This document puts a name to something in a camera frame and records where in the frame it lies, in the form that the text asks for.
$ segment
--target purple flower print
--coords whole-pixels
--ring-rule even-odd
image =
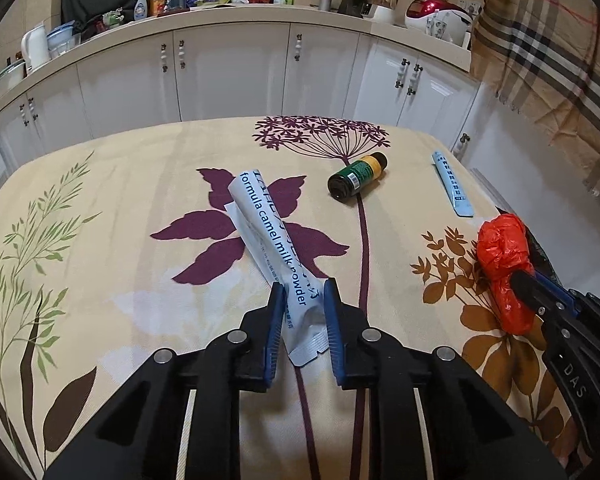
[[[365,121],[350,121],[347,119],[332,119],[315,116],[273,116],[264,117],[255,124],[253,138],[259,145],[269,150],[279,151],[281,146],[299,153],[300,155],[318,158],[337,158],[346,166],[354,158],[378,148],[390,146],[387,137],[389,133],[376,124]],[[358,202],[358,217],[360,219],[360,237],[362,242],[362,261],[360,262],[360,294],[358,306],[366,314],[369,293],[369,234],[366,228],[365,206],[362,195],[356,195]],[[296,370],[299,378],[298,388],[304,395],[302,375]],[[360,477],[360,462],[362,456],[362,433],[365,415],[365,391],[356,394],[356,412],[354,420],[354,435],[350,478]],[[308,449],[314,449],[313,431],[309,431],[311,420],[308,410],[302,412]]]
[[[198,171],[204,180],[211,184],[208,200],[213,209],[186,213],[163,230],[151,235],[151,238],[156,240],[218,240],[200,253],[189,267],[173,277],[177,283],[191,285],[204,285],[224,274],[244,254],[242,239],[239,236],[229,238],[235,227],[224,211],[225,204],[233,201],[228,186],[234,176],[227,170],[201,168]],[[281,218],[287,218],[298,207],[304,179],[304,176],[279,178],[269,186],[269,193]],[[349,249],[349,246],[334,242],[316,229],[293,222],[285,222],[285,226],[300,261],[316,278],[327,277],[315,264],[318,256],[342,256]]]

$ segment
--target rice cooker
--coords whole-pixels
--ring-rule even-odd
[[[471,27],[472,18],[462,7],[446,0],[413,0],[404,16],[404,25],[430,34],[432,18],[446,23],[441,40],[462,46],[464,34]]]

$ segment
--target tablecloth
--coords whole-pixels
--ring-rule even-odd
[[[434,150],[474,218],[453,212]],[[331,198],[328,177],[373,151],[388,159],[383,177],[348,203]],[[539,359],[539,322],[526,337],[500,330],[475,262],[497,210],[440,142],[346,120],[195,121],[51,153],[0,190],[0,437],[31,477],[155,349],[204,348],[266,303],[224,211],[227,185],[251,169],[301,261],[336,277],[372,326],[412,348],[452,346],[539,438],[558,437],[569,414]],[[282,349],[271,390],[240,400],[243,478],[366,478],[366,399],[336,386],[328,352],[293,368]]]

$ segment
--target green bottle label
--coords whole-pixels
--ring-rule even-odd
[[[355,191],[374,179],[374,170],[364,160],[357,160],[336,174],[348,179],[353,184]]]

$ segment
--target power outlet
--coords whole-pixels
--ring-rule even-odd
[[[458,0],[458,7],[462,7],[469,15],[474,18],[480,12],[482,2],[471,2],[469,0]]]

